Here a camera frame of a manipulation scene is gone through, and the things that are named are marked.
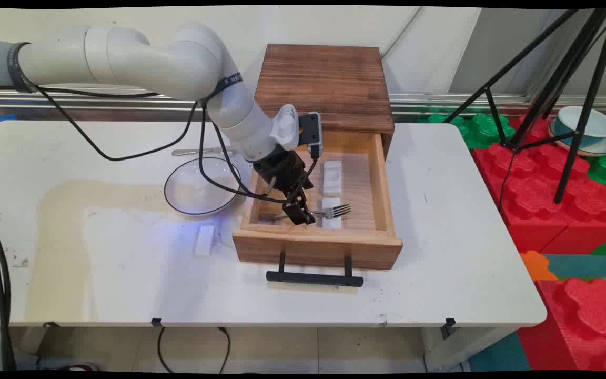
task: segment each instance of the open drawer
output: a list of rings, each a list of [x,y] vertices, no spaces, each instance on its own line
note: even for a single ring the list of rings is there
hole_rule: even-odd
[[[325,131],[322,138],[324,151],[310,173],[314,187],[305,191],[308,208],[321,208],[325,162],[342,161],[341,204],[352,206],[341,218],[342,228],[320,227],[321,216],[312,225],[289,219],[263,223],[259,218],[282,214],[281,204],[248,198],[242,224],[233,232],[240,261],[278,263],[284,251],[287,264],[343,266],[350,256],[356,268],[392,268],[402,241],[395,235],[380,134]],[[307,148],[299,146],[296,152],[310,167]],[[250,190],[262,193],[266,187],[253,171]],[[279,191],[270,196],[284,199]]]

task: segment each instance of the wooden box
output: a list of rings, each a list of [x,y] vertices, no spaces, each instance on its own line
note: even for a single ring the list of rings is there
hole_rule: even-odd
[[[284,104],[299,114],[317,111],[322,118],[324,149],[310,174],[308,208],[321,208],[326,161],[342,161],[341,203],[352,206],[343,227],[296,225],[290,220],[260,223],[260,216],[281,214],[281,204],[245,202],[245,217],[233,240],[241,261],[277,263],[282,250],[287,264],[343,266],[351,256],[357,268],[390,269],[401,252],[395,235],[385,156],[394,122],[380,53],[375,47],[268,45],[255,99],[274,117]],[[312,163],[305,146],[296,149]],[[266,183],[252,173],[250,190],[262,193]],[[279,191],[270,196],[284,198]]]
[[[268,117],[289,103],[319,112],[324,130],[377,133],[387,157],[394,120],[377,47],[268,45],[255,99]]]
[[[324,152],[310,174],[314,187],[305,192],[308,208],[320,209],[324,163],[342,161],[341,203],[352,206],[341,218],[343,227],[322,228],[320,216],[312,225],[294,225],[289,219],[261,223],[260,216],[281,214],[281,204],[248,198],[242,224],[233,232],[240,261],[277,263],[284,250],[287,264],[343,266],[344,257],[351,256],[357,268],[392,268],[402,241],[395,234],[380,134],[326,131],[322,138]],[[307,148],[296,151],[309,167]],[[266,187],[253,171],[250,191],[262,193]],[[270,196],[284,199],[279,191]]]

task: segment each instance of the white table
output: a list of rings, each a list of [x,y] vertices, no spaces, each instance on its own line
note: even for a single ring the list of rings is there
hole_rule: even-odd
[[[106,154],[175,139],[184,123],[82,122]],[[208,129],[205,146],[218,146]],[[199,123],[173,148],[197,148]],[[274,264],[239,262],[223,213],[174,211],[163,185],[192,156],[166,149],[109,162],[68,122],[0,123],[0,235],[11,266],[11,326],[421,327],[428,367],[461,362],[546,319],[524,264],[457,128],[397,124],[387,159],[397,236],[391,271],[357,270],[361,288],[269,283]],[[234,158],[243,178],[250,166]],[[198,228],[213,225],[209,256]],[[289,266],[339,274],[341,269]],[[459,327],[446,340],[447,317]]]

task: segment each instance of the floor tile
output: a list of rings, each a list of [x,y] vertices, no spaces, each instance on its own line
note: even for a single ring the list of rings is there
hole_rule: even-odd
[[[425,372],[414,328],[320,328],[320,374]]]
[[[41,367],[91,362],[100,370],[128,372],[147,328],[50,328],[38,350]]]
[[[317,331],[314,328],[227,328],[231,351],[225,374],[316,374]],[[145,331],[133,365],[135,372],[164,372],[156,342],[159,329]],[[175,372],[217,373],[228,342],[216,328],[167,328],[161,354]]]

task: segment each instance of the red foam block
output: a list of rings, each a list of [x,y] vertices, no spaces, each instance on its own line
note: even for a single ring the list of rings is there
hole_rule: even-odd
[[[591,254],[606,242],[606,186],[589,178],[570,181],[560,211],[568,227],[541,254]]]
[[[499,144],[471,153],[495,204],[499,204],[511,154]],[[555,185],[538,169],[527,154],[517,154],[504,187],[502,218],[519,252],[541,250],[567,226],[559,213],[562,205],[553,203]]]
[[[537,281],[546,321],[518,330],[533,370],[606,371],[606,280]]]
[[[520,127],[520,123],[525,119],[525,114],[520,115],[520,117],[513,117],[509,121],[509,126],[513,127],[515,130],[518,130]],[[542,139],[550,138],[549,136],[549,123],[551,123],[553,117],[546,118],[546,120],[542,120],[541,117],[537,117],[534,120],[534,124],[532,125],[532,130],[529,132],[525,140],[522,142],[523,144],[532,144],[533,142],[541,141]]]
[[[525,153],[537,162],[539,172],[546,178],[560,181],[563,168],[565,168],[565,161],[567,161],[568,151],[558,147],[556,144],[543,144],[535,148],[526,149]],[[589,168],[591,168],[591,164],[580,156],[577,156],[574,159],[570,180],[587,179],[586,173],[589,171]]]

